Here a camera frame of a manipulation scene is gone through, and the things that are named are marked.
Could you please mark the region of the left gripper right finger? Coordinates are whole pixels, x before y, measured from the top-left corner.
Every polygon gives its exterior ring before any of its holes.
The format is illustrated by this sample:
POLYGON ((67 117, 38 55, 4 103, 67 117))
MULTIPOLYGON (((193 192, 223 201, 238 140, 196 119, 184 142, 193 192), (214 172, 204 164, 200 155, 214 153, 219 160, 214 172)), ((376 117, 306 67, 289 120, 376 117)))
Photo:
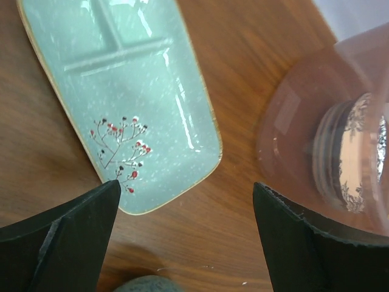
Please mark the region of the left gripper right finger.
POLYGON ((388 291, 388 237, 322 216, 261 182, 253 209, 274 291, 388 291))

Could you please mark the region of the mint green rectangular dish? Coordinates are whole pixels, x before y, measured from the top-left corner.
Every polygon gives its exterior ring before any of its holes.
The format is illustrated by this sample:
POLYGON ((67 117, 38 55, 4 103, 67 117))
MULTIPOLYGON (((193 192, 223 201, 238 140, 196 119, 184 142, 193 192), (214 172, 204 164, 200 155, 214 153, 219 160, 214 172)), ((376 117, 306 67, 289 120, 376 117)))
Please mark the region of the mint green rectangular dish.
POLYGON ((176 1, 18 1, 32 47, 119 208, 150 213, 206 179, 222 139, 176 1))

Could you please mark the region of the blue floral plate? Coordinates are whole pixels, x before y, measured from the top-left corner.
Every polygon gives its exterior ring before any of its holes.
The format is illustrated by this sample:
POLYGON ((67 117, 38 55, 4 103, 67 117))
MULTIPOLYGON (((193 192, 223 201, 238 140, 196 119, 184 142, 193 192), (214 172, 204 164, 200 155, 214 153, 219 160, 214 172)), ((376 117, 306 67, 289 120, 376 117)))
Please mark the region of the blue floral plate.
POLYGON ((382 113, 374 116, 375 105, 370 92, 342 104, 332 143, 332 188, 348 212, 386 217, 379 188, 387 154, 387 122, 382 113))

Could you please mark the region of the green rim lettered plate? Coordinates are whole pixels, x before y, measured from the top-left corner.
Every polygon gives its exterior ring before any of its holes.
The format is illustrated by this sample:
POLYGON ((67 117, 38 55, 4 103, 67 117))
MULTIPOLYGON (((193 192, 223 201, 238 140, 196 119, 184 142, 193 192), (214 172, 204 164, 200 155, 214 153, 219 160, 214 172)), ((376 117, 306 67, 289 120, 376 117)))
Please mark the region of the green rim lettered plate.
POLYGON ((312 171, 315 185, 326 198, 341 198, 340 147, 348 114, 354 102, 338 103, 322 117, 312 146, 312 171))

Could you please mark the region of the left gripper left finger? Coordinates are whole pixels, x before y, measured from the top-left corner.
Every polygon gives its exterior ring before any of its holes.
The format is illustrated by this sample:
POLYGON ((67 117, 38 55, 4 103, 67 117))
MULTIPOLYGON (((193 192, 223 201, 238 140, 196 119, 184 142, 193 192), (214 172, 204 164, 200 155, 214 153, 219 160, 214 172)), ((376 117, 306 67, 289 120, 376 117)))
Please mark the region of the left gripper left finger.
POLYGON ((1 228, 1 291, 95 291, 119 201, 108 181, 1 228))

